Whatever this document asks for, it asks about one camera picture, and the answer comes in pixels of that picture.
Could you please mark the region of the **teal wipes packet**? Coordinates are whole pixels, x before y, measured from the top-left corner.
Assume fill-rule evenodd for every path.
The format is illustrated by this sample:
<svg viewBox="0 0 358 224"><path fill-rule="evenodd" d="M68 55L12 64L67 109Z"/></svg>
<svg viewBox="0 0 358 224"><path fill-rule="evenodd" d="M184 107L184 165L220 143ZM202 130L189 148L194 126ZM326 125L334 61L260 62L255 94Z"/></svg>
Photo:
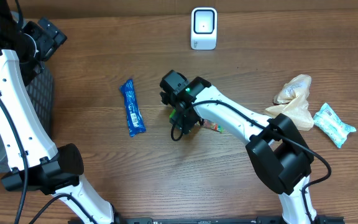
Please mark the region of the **teal wipes packet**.
<svg viewBox="0 0 358 224"><path fill-rule="evenodd" d="M339 149L347 140L348 134L357 131L355 127L342 122L327 103L324 103L321 109L315 113L313 121Z"/></svg>

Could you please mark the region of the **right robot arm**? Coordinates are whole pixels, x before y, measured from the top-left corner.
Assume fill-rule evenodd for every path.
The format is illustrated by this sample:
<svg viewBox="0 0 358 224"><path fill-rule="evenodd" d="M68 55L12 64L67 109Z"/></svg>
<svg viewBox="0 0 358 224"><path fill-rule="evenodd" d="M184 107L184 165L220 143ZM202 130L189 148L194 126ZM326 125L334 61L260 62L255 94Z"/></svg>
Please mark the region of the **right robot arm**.
<svg viewBox="0 0 358 224"><path fill-rule="evenodd" d="M171 120L180 134L210 120L242 141L258 178L279 196L285 223L314 223L317 213L308 193L314 155L293 121L255 113L223 95L209 81L189 81L170 70L161 80L162 103L174 108Z"/></svg>

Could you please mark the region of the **blue snack packet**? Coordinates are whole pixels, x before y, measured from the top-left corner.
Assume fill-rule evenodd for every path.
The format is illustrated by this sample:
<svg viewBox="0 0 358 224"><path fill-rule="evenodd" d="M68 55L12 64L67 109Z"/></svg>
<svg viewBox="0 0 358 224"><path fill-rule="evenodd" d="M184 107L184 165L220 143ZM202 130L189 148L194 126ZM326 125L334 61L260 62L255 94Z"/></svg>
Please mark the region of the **blue snack packet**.
<svg viewBox="0 0 358 224"><path fill-rule="evenodd" d="M133 79L128 79L120 86L119 90L124 98L129 136L134 137L136 134L146 132L144 120L137 103Z"/></svg>

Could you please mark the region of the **brown nut snack bag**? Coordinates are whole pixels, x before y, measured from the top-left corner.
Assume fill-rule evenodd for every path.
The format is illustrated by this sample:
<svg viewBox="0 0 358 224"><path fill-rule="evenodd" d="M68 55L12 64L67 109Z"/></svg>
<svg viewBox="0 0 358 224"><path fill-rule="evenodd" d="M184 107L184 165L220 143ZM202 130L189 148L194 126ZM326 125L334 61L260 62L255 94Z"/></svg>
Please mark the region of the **brown nut snack bag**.
<svg viewBox="0 0 358 224"><path fill-rule="evenodd" d="M311 81L312 78L305 74L300 74L291 79L274 96L274 105L266 108L264 113L271 118L275 118L282 113L293 121L298 130L309 131L314 126L307 101Z"/></svg>

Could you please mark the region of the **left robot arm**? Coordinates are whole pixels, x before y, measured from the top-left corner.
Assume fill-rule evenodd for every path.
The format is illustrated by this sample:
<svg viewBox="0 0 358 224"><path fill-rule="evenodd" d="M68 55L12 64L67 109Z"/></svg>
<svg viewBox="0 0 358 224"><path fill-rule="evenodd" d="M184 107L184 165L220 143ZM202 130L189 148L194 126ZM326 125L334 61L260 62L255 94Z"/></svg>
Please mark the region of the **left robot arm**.
<svg viewBox="0 0 358 224"><path fill-rule="evenodd" d="M46 18L14 19L0 1L0 136L9 165L1 181L8 191L39 190L63 201L83 223L120 223L113 205L86 179L78 148L55 145L26 90L66 39Z"/></svg>

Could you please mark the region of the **green Haribo candy bag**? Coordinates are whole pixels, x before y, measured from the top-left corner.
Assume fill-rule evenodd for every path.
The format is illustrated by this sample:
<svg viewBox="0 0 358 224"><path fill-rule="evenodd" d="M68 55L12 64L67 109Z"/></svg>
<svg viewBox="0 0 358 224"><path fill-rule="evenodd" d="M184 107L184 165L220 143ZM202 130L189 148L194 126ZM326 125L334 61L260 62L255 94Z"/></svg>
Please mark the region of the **green Haribo candy bag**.
<svg viewBox="0 0 358 224"><path fill-rule="evenodd" d="M178 113L176 112L176 110L173 110L170 113L169 119L170 119L170 123L173 124L174 119L178 117ZM207 119L202 119L201 121L198 121L196 123L197 126L201 127L201 128L206 128L206 129L210 129L219 133L223 133L224 132L224 128L222 126L220 126L217 123L214 123L210 120Z"/></svg>

